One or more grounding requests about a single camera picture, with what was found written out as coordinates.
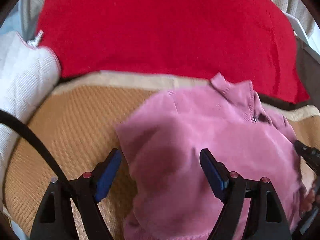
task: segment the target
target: pink fabric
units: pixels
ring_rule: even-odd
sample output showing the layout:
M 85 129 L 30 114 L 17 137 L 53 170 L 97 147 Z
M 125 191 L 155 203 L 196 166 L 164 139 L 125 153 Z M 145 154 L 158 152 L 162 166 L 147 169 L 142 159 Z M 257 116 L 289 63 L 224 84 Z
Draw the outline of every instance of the pink fabric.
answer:
M 292 127 L 262 108 L 250 81 L 233 85 L 217 74 L 211 82 L 160 92 L 117 128 L 138 187 L 124 222 L 126 240 L 207 239 L 222 203 L 201 169 L 203 148 L 244 178 L 269 177 L 291 227 L 299 220 L 303 187 Z M 234 239 L 242 236 L 249 203 Z

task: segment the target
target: woven mat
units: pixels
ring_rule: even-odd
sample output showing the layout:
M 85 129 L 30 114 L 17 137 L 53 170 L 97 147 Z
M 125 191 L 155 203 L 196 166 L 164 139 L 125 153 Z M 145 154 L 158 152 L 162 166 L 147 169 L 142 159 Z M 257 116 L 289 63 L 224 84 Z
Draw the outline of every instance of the woven mat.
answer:
M 82 86 L 52 95 L 42 104 L 29 127 L 42 140 L 68 179 L 91 171 L 119 148 L 114 126 L 139 107 L 153 92 L 99 86 Z M 7 170 L 4 199 L 13 220 L 29 235 L 36 211 L 54 175 L 41 156 L 21 139 Z M 123 161 L 108 197 L 99 204 L 115 240 L 123 239 L 122 223 L 136 194 Z M 87 239 L 74 210 L 80 239 Z

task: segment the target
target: pink sweatshirt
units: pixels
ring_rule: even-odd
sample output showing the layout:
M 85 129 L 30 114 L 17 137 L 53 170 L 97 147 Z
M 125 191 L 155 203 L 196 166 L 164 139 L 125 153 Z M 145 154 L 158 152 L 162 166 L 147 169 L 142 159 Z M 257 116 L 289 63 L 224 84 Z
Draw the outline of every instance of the pink sweatshirt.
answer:
M 157 93 L 117 128 L 138 187 L 126 240 L 207 239 L 223 204 L 201 169 L 203 148 L 246 179 L 270 178 L 290 226 L 299 220 L 303 186 L 292 127 L 262 108 L 250 81 L 231 84 L 217 74 L 211 83 Z M 241 239 L 249 203 L 234 239 Z

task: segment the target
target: red blanket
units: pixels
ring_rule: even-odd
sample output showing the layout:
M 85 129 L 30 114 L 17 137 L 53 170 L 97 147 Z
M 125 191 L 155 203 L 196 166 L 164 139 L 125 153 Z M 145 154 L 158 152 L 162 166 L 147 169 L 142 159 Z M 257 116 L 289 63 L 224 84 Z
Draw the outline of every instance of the red blanket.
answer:
M 46 0 L 41 45 L 62 76 L 98 70 L 252 80 L 265 95 L 308 99 L 289 21 L 270 0 Z

